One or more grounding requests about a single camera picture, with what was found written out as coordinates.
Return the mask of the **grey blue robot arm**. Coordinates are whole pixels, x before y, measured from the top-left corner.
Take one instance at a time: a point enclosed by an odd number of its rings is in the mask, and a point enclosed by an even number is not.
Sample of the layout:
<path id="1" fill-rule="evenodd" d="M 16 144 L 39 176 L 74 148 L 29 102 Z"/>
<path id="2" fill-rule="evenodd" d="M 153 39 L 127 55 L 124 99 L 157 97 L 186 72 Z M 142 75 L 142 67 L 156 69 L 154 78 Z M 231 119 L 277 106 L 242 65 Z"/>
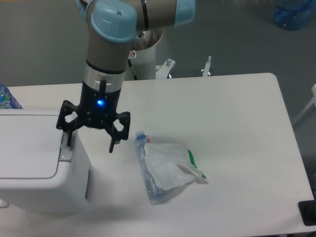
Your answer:
<path id="1" fill-rule="evenodd" d="M 127 140 L 130 112 L 117 113 L 117 105 L 132 42 L 141 32 L 191 22 L 193 0 L 91 0 L 77 2 L 85 15 L 89 42 L 78 105 L 62 103 L 56 127 L 72 143 L 83 126 L 105 130 L 110 148 Z"/>

